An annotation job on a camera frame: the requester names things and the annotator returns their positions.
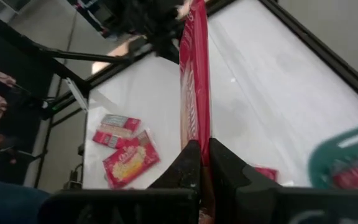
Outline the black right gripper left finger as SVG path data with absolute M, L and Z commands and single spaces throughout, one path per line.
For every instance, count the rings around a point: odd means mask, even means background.
M 200 145 L 190 141 L 144 190 L 62 190 L 40 208 L 41 224 L 192 223 L 199 219 Z

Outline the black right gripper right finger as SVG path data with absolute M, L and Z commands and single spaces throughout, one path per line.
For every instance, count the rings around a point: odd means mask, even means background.
M 283 187 L 209 140 L 216 223 L 358 223 L 358 190 Z

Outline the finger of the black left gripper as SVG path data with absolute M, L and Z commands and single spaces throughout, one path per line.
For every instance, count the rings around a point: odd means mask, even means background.
M 175 64 L 179 64 L 179 50 L 172 42 L 172 35 L 169 33 L 154 34 L 149 37 L 156 56 L 165 58 Z

